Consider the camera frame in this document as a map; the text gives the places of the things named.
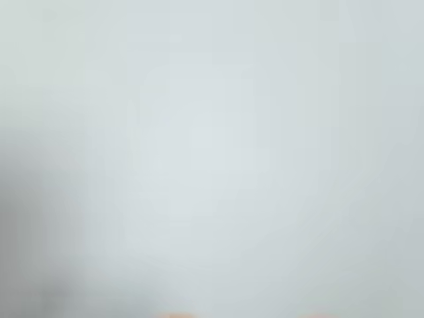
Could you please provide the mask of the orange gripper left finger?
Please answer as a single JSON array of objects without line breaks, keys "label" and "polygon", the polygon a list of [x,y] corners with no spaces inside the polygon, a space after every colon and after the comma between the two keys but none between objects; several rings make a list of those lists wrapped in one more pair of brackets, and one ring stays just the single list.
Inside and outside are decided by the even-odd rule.
[{"label": "orange gripper left finger", "polygon": [[159,313],[155,318],[198,318],[198,316],[187,311],[170,311]]}]

